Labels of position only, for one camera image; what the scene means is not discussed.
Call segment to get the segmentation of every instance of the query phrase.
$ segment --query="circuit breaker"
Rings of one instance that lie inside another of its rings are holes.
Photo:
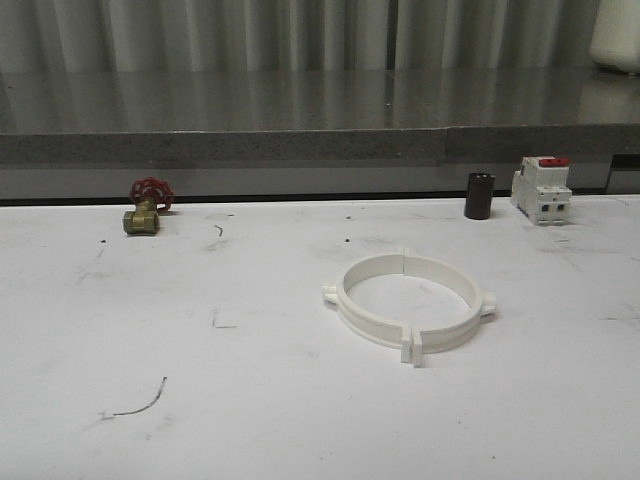
[[[569,214],[569,159],[524,157],[513,176],[511,203],[534,225],[562,225]]]

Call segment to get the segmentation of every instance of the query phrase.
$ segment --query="gate valve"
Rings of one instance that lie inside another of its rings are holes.
[[[153,235],[160,228],[158,212],[166,212],[171,208],[175,194],[167,182],[147,177],[133,182],[129,198],[136,205],[136,210],[125,212],[122,218],[124,231]]]

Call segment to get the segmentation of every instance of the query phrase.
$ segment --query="red breaker switch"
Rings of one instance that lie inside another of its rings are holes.
[[[538,160],[538,165],[541,167],[568,167],[569,159],[555,157],[541,158]]]

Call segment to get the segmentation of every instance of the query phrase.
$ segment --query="plastic pipe clamp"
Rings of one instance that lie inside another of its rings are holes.
[[[349,297],[351,288],[367,278],[388,274],[424,278],[450,288],[460,295],[469,310],[454,325],[435,328],[412,327],[408,323],[368,312]],[[482,317],[495,312],[496,298],[446,263],[404,253],[376,255],[351,265],[337,283],[323,287],[324,298],[338,307],[345,323],[367,340],[401,351],[400,361],[422,365],[425,353],[442,352],[462,345],[478,330]]]

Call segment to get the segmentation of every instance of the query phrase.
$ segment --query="corrugated metal wall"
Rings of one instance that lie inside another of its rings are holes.
[[[598,0],[0,0],[0,72],[589,64]]]

